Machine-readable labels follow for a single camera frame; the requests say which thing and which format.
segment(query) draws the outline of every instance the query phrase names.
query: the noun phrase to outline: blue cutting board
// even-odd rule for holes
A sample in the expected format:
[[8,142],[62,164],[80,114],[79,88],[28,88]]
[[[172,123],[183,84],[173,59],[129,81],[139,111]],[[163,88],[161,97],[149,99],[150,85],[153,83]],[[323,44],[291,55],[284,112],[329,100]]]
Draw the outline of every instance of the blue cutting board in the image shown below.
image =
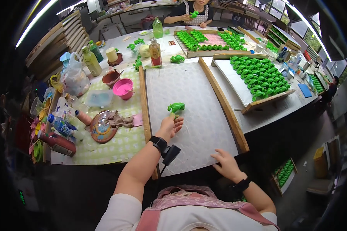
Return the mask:
[[306,98],[312,97],[309,88],[305,84],[298,84],[298,86]]

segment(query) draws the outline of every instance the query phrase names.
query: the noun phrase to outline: red bottle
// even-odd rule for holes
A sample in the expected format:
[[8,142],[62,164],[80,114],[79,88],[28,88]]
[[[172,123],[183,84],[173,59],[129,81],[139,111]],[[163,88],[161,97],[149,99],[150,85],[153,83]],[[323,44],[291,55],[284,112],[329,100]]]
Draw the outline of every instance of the red bottle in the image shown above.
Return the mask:
[[37,138],[47,143],[51,150],[72,157],[76,153],[76,146],[73,142],[50,132],[49,134],[38,131]]

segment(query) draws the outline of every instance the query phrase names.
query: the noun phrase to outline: yellow bottle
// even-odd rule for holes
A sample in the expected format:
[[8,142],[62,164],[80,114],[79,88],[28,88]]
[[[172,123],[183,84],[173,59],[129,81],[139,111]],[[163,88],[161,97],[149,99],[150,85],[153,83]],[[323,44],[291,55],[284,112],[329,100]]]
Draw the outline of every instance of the yellow bottle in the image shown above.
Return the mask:
[[83,61],[86,63],[89,71],[93,76],[98,76],[102,73],[102,67],[94,55],[94,53],[90,52],[87,46],[84,46],[82,49],[83,52]]

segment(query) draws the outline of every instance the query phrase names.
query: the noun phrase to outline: checkered apron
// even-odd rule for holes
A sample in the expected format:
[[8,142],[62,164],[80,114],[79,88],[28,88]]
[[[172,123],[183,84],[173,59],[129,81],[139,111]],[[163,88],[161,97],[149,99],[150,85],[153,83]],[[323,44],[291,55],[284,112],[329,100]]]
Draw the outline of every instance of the checkered apron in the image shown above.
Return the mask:
[[[185,2],[186,13],[189,14],[189,5]],[[192,21],[185,22],[187,25],[199,25],[208,19],[208,5],[206,5],[206,13],[197,15]]]

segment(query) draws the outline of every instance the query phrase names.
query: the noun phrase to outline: fluorescent light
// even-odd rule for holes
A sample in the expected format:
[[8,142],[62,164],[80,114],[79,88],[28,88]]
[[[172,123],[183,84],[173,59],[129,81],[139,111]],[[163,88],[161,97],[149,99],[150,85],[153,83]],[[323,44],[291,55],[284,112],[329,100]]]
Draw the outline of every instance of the fluorescent light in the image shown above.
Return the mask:
[[332,62],[332,59],[330,58],[330,55],[328,54],[328,51],[326,50],[323,42],[321,41],[321,39],[319,38],[319,36],[317,35],[315,29],[312,27],[312,25],[310,24],[309,21],[307,21],[307,19],[305,19],[305,17],[294,7],[292,6],[287,0],[282,0],[283,2],[285,2],[301,19],[302,21],[304,21],[306,23],[306,25],[310,28],[310,30],[312,31],[312,33],[316,36],[316,39],[319,41],[321,47],[324,49],[328,59],[330,62]]
[[58,15],[58,14],[60,14],[60,13],[62,13],[62,12],[65,12],[65,11],[68,10],[68,9],[73,10],[73,8],[74,8],[75,6],[77,6],[78,4],[84,3],[84,2],[86,2],[86,1],[87,1],[87,0],[79,1],[78,3],[76,3],[76,4],[74,4],[74,5],[71,5],[70,7],[67,7],[67,8],[65,8],[64,10],[58,12],[56,15]]
[[23,34],[18,40],[18,43],[15,45],[17,48],[19,44],[23,41],[23,39],[26,37],[28,32],[31,30],[31,28],[35,25],[35,23],[40,19],[40,17],[52,6],[54,3],[56,3],[58,0],[50,0],[42,9],[41,11],[33,18],[33,20],[29,23],[27,28],[24,30]]

